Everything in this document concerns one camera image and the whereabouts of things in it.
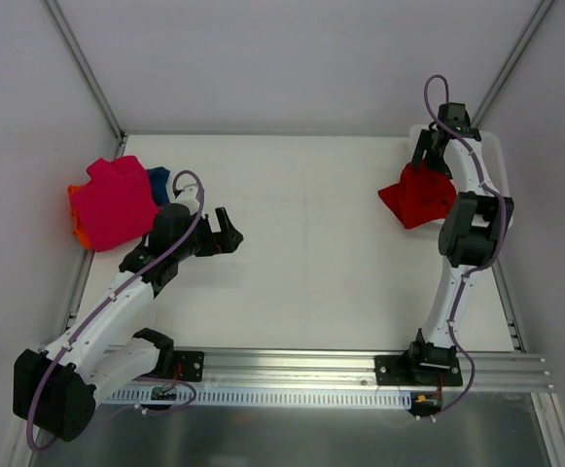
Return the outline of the red t shirt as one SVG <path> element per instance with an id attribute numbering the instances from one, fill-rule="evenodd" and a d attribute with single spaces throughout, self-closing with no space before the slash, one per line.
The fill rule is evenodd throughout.
<path id="1" fill-rule="evenodd" d="M 396 184 L 378 191 L 381 201 L 407 230 L 444 220 L 457 197 L 450 179 L 422 162 L 408 163 Z"/>

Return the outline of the pink folded t shirt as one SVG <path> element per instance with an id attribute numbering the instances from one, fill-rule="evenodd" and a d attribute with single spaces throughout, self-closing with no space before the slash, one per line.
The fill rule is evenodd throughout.
<path id="1" fill-rule="evenodd" d="M 91 249 L 112 250 L 149 232 L 159 212 L 146 169 L 134 156 L 99 159 L 87 168 L 89 181 L 72 196 Z"/>

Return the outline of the aluminium mounting rail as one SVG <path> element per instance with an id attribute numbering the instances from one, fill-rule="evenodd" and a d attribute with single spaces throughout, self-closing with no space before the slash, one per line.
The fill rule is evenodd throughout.
<path id="1" fill-rule="evenodd" d="M 388 389 L 379 386 L 373 359 L 397 351 L 290 350 L 177 347 L 205 353 L 202 381 L 207 387 L 275 389 Z M 474 352 L 458 357 L 463 385 L 475 391 L 552 393 L 554 381 L 541 355 L 521 352 Z"/>

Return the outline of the orange folded t shirt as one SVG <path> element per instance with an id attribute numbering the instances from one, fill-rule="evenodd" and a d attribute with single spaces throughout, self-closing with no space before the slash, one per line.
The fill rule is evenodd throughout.
<path id="1" fill-rule="evenodd" d="M 90 245 L 88 233 L 81 221 L 81 218 L 72 200 L 72 196 L 74 196 L 77 192 L 79 192 L 83 187 L 84 187 L 83 185 L 69 185 L 67 187 L 67 196 L 69 201 L 70 216 L 73 221 L 72 233 L 75 237 L 77 237 L 79 243 L 84 249 L 90 250 L 91 245 Z"/>

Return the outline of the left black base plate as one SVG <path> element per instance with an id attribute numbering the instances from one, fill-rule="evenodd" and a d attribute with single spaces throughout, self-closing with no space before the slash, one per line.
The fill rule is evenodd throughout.
<path id="1" fill-rule="evenodd" d="M 186 382 L 201 382 L 204 371 L 203 351 L 174 350 L 170 363 L 161 373 L 163 377 Z"/>

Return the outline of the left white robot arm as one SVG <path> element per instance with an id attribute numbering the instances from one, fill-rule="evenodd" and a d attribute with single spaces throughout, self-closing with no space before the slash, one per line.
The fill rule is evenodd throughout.
<path id="1" fill-rule="evenodd" d="M 125 384 L 171 374 L 174 342 L 158 331 L 144 328 L 120 350 L 107 348 L 177 276 L 183 261 L 237 250 L 243 234 L 225 208 L 216 208 L 215 215 L 219 229 L 213 231 L 197 204 L 163 206 L 89 315 L 43 350 L 21 353 L 14 364 L 13 413 L 25 420 L 28 435 L 40 428 L 70 442 L 87 428 L 97 407 Z"/>

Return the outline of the white plastic basket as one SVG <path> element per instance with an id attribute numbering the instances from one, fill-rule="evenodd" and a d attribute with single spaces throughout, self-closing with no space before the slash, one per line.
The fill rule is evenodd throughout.
<path id="1" fill-rule="evenodd" d="M 408 133 L 408 151 L 412 155 L 417 140 L 422 129 L 427 129 L 427 125 L 414 125 L 409 129 Z M 486 171 L 487 179 L 491 181 L 494 188 L 503 196 L 510 197 L 510 186 L 508 174 L 505 166 L 503 151 L 499 138 L 492 132 L 482 130 L 481 135 L 481 149 L 477 154 L 482 159 Z"/>

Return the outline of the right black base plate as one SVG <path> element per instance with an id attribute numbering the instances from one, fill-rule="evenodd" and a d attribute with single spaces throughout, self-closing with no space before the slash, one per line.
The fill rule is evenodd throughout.
<path id="1" fill-rule="evenodd" d="M 373 359 L 376 382 L 379 386 L 438 386 L 460 387 L 463 377 L 457 357 L 446 363 L 414 363 L 401 355 L 377 355 Z"/>

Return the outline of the blue folded t shirt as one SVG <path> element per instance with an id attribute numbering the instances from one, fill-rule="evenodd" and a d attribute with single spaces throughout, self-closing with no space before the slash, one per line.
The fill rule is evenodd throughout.
<path id="1" fill-rule="evenodd" d="M 167 182 L 170 171 L 163 166 L 147 169 L 147 175 L 151 186 L 152 199 L 156 206 L 163 206 L 169 203 Z"/>

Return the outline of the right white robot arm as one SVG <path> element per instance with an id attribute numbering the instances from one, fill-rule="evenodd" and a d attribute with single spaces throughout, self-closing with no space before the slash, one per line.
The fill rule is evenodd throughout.
<path id="1" fill-rule="evenodd" d="M 445 172 L 456 197 L 441 226 L 439 288 L 426 321 L 400 359 L 405 385 L 460 386 L 459 318 L 478 274 L 492 267 L 502 249 L 514 203 L 492 182 L 481 157 L 482 138 L 463 103 L 447 102 L 432 116 L 417 147 L 428 150 L 430 168 Z"/>

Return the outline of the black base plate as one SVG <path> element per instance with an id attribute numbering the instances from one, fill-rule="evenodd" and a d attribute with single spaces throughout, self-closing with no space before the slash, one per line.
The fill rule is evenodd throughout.
<path id="1" fill-rule="evenodd" d="M 446 363 L 414 363 L 401 355 L 377 355 L 373 359 L 376 382 L 379 386 L 438 386 L 460 387 L 463 377 L 457 357 Z"/>
<path id="2" fill-rule="evenodd" d="M 201 382 L 204 371 L 203 351 L 174 350 L 170 363 L 161 373 L 163 377 L 186 382 Z"/>

